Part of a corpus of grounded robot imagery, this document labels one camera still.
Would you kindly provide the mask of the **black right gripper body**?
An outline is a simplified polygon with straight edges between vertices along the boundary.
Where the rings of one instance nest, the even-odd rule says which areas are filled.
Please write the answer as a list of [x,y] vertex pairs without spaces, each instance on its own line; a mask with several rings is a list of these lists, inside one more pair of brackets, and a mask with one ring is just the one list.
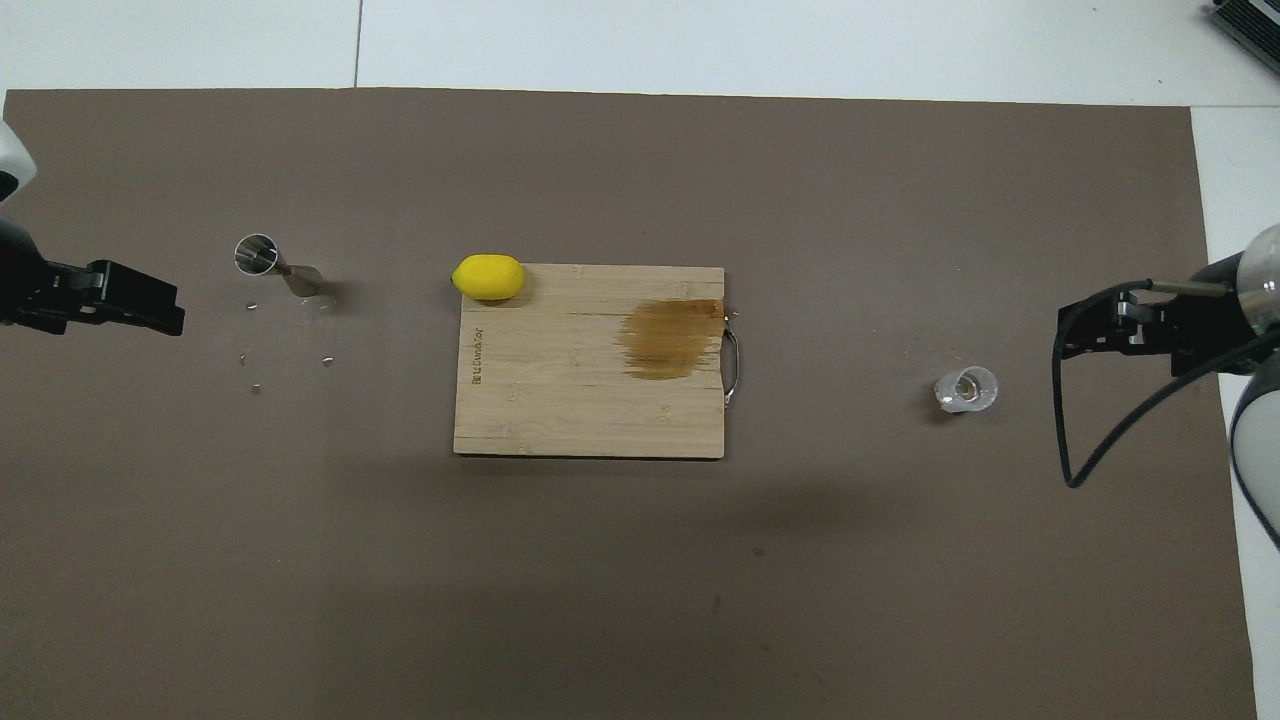
[[1142,348],[1146,355],[1169,356],[1170,375],[1192,369],[1256,340],[1236,293],[1239,258],[1212,263],[1190,277],[1193,282],[1222,284],[1220,297],[1178,293],[1153,304],[1157,319],[1143,325]]

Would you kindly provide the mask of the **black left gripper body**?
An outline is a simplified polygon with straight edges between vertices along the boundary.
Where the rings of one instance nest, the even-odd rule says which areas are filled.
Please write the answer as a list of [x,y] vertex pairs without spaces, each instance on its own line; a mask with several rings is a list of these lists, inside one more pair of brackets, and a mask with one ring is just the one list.
[[0,325],[65,329],[72,322],[92,323],[79,287],[83,274],[82,266],[46,260],[26,229],[0,218]]

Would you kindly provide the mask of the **steel double jigger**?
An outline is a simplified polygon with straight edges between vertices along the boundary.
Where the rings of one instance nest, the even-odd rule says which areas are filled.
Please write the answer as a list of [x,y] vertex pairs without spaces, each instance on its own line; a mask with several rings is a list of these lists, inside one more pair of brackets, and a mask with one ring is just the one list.
[[324,279],[315,266],[288,263],[275,241],[266,234],[247,234],[234,247],[234,264],[242,275],[278,275],[300,299],[319,296]]

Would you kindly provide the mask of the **small clear plastic cup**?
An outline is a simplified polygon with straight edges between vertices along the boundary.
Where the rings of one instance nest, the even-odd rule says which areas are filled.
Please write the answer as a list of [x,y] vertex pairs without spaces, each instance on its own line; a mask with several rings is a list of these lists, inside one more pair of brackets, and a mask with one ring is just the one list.
[[998,380],[984,366],[965,366],[942,375],[933,384],[940,409],[947,414],[982,413],[998,397]]

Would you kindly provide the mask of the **grey ribbed device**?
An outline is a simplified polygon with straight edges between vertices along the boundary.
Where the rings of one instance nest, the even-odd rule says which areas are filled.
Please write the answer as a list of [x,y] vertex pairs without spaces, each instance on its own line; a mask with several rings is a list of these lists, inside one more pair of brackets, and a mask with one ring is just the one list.
[[1224,33],[1262,53],[1280,55],[1280,0],[1211,0],[1210,19]]

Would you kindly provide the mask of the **yellow lemon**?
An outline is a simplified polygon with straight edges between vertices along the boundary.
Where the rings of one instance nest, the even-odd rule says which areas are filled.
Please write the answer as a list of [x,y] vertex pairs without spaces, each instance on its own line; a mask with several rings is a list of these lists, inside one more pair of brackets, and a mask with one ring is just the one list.
[[474,254],[451,273],[452,284],[467,299],[497,302],[513,299],[524,288],[524,265],[509,255]]

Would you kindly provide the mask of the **bamboo cutting board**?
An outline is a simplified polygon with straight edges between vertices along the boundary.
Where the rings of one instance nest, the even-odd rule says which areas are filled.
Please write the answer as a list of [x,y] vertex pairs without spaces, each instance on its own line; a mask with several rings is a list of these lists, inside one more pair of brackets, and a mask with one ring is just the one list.
[[458,455],[719,460],[733,382],[721,266],[525,265],[462,299]]

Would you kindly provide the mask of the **brown table mat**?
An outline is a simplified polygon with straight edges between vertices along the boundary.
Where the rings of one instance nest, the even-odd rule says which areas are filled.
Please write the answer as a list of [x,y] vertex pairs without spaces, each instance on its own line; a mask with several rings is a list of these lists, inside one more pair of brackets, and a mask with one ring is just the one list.
[[[1080,489],[1057,310],[1206,263],[1187,109],[9,92],[42,254],[186,332],[0,328],[0,720],[1254,720],[1219,386]],[[319,296],[242,275],[273,238]],[[471,252],[721,266],[712,462],[461,457]],[[984,366],[982,413],[933,384]]]

